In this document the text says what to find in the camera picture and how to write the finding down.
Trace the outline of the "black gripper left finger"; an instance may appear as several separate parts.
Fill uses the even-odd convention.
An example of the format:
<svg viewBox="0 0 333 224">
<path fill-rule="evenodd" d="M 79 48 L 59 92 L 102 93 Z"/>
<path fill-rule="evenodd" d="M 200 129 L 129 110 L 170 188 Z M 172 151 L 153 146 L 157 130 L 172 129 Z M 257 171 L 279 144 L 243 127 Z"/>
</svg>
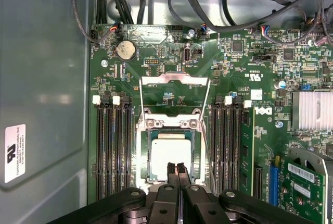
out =
<svg viewBox="0 0 333 224">
<path fill-rule="evenodd" d="M 147 194 L 127 188 L 50 223 L 177 223 L 180 188 L 174 163 L 168 163 L 167 176 L 167 183 Z"/>
</svg>

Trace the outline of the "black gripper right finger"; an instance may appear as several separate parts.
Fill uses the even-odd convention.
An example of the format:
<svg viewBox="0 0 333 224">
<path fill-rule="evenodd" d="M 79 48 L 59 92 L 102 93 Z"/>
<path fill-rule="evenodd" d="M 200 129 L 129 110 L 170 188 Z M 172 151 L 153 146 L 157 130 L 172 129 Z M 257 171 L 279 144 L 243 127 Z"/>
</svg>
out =
<svg viewBox="0 0 333 224">
<path fill-rule="evenodd" d="M 184 196 L 184 223 L 313 223 L 236 190 L 215 196 L 191 183 L 183 163 L 177 164 L 177 172 Z"/>
</svg>

